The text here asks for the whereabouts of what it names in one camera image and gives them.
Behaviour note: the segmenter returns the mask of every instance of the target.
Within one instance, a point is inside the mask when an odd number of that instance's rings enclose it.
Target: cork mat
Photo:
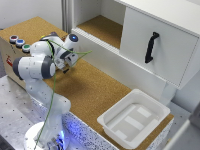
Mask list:
[[[45,82],[53,87],[53,79],[45,80]],[[80,60],[66,74],[57,70],[55,91],[71,101],[70,111],[72,113],[120,150],[124,149],[105,134],[102,126],[97,122],[97,118],[127,95],[131,89],[84,60]],[[145,150],[172,119],[173,115],[167,116],[136,150]]]
[[[66,32],[43,20],[42,18],[35,17],[1,30],[0,37],[9,42],[11,35],[17,35],[20,39],[24,39],[26,44],[31,45],[37,42],[41,36],[49,35],[54,31],[58,34],[59,37],[64,37],[67,35]]]
[[[108,22],[110,25],[113,24],[115,30],[122,30],[122,27],[115,27],[116,23],[111,23],[112,21],[102,16],[94,18],[94,22],[95,20],[99,20],[102,23],[102,25],[96,26],[102,26],[102,29],[105,29],[104,31],[100,30],[99,33],[97,32],[99,35],[100,32],[105,32],[108,30],[106,27],[106,22]],[[42,18],[35,17],[0,31],[0,36],[9,42],[9,37],[16,34],[20,38],[24,39],[27,44],[33,44],[34,42],[38,41],[42,35],[48,35],[53,31],[57,32],[60,37],[67,35],[66,32],[58,29]],[[110,41],[113,43],[115,43],[114,41],[117,41],[118,39],[119,46],[120,38],[116,38],[116,36],[119,36],[119,34],[109,35],[112,32],[105,32],[105,35],[107,34],[108,36],[112,37],[110,39],[113,40]],[[53,87],[53,78],[45,80],[45,82],[50,87]],[[82,59],[78,61],[77,65],[70,69],[66,74],[63,74],[60,70],[56,71],[55,92],[65,96],[71,101],[72,107],[70,111],[122,150],[123,148],[121,146],[115,143],[104,133],[102,126],[97,122],[97,118],[116,102],[122,99],[125,95],[127,95],[130,91],[131,89],[114,80]],[[166,117],[165,120],[137,148],[137,150],[146,149],[172,120],[172,118],[172,115]]]
[[[103,16],[97,16],[83,24],[78,25],[78,28],[120,49],[123,29],[122,25]]]

